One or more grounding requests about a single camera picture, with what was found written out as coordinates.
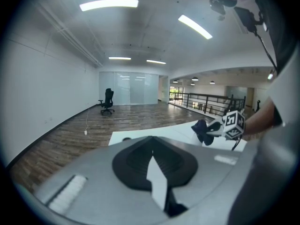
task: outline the white sticker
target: white sticker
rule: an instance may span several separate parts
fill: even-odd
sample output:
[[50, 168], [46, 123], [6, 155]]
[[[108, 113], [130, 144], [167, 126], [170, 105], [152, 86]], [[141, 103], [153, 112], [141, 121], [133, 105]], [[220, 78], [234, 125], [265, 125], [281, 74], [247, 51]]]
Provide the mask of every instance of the white sticker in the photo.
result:
[[220, 163], [226, 163], [229, 165], [235, 165], [238, 161], [237, 157], [231, 157], [231, 156], [224, 156], [224, 155], [216, 155], [215, 160]]

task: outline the balcony railing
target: balcony railing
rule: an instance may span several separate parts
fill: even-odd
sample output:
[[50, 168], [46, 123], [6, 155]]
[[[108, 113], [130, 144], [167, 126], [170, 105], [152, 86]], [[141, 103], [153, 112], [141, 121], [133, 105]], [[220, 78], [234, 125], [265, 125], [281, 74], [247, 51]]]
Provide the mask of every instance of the balcony railing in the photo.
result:
[[244, 99], [197, 93], [170, 92], [169, 102], [183, 107], [197, 109], [204, 113], [224, 116], [229, 111], [239, 112], [245, 107]]

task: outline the black office chair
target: black office chair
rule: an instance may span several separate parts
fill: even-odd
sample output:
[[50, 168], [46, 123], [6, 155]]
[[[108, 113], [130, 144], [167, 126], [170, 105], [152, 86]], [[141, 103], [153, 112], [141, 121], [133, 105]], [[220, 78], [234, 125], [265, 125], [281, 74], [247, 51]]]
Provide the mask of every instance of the black office chair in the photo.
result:
[[100, 101], [101, 107], [105, 108], [105, 109], [101, 110], [101, 114], [103, 114], [104, 112], [110, 112], [112, 114], [111, 111], [114, 111], [114, 110], [108, 109], [109, 107], [113, 106], [113, 91], [110, 88], [105, 90], [105, 103], [102, 103], [103, 100], [98, 100], [98, 101]]

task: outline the ceiling spotlight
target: ceiling spotlight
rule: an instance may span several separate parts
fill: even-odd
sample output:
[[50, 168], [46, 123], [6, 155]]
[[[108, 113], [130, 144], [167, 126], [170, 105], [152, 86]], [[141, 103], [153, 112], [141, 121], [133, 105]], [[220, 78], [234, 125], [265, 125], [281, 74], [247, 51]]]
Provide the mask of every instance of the ceiling spotlight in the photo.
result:
[[270, 71], [270, 74], [269, 74], [269, 76], [268, 76], [268, 79], [271, 80], [272, 77], [273, 77], [273, 70]]
[[115, 60], [131, 60], [131, 58], [123, 58], [123, 57], [109, 57], [109, 59], [115, 59]]
[[154, 61], [154, 60], [147, 60], [147, 62], [154, 62], [154, 63], [159, 63], [159, 64], [165, 64], [165, 62]]
[[190, 28], [194, 29], [195, 31], [199, 32], [206, 39], [212, 38], [212, 35], [209, 34], [208, 31], [206, 31], [203, 27], [194, 22], [192, 19], [189, 19], [187, 16], [181, 15], [180, 18], [178, 18], [178, 20], [186, 24]]
[[108, 7], [130, 7], [136, 8], [139, 0], [98, 0], [94, 2], [83, 3], [80, 9], [84, 12], [95, 8], [108, 8]]

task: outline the wire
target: wire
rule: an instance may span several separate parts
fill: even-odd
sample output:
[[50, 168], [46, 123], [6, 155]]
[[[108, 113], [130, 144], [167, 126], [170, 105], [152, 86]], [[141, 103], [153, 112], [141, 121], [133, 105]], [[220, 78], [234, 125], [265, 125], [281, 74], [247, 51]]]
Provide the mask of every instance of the wire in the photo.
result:
[[89, 125], [88, 125], [89, 111], [90, 111], [90, 107], [89, 107], [89, 109], [88, 109], [88, 114], [87, 114], [86, 120], [85, 120], [85, 125], [86, 125], [85, 131], [89, 128]]
[[235, 145], [233, 146], [231, 151], [233, 151], [236, 148], [236, 146], [240, 143], [241, 139], [242, 139], [242, 136], [239, 136], [238, 140], [235, 142]]
[[264, 42], [263, 42], [263, 39], [262, 39], [262, 37], [261, 36], [259, 36], [257, 33], [254, 33], [255, 34], [255, 36], [257, 36], [258, 38], [259, 38], [259, 40], [261, 41], [261, 43], [262, 43], [262, 46], [263, 46], [263, 48], [264, 48], [264, 50], [265, 50], [265, 52], [266, 52], [266, 54], [267, 54], [267, 56], [268, 56], [268, 58], [269, 58], [269, 60], [271, 61], [271, 63], [273, 64], [273, 66], [274, 66], [274, 68], [275, 68], [275, 71], [277, 71], [277, 67], [276, 67], [276, 65], [275, 65], [275, 63], [274, 63], [274, 61], [273, 61], [273, 59], [272, 59], [272, 57], [270, 56], [270, 54], [268, 53], [268, 50], [267, 50], [267, 48], [266, 48], [266, 45], [264, 44]]

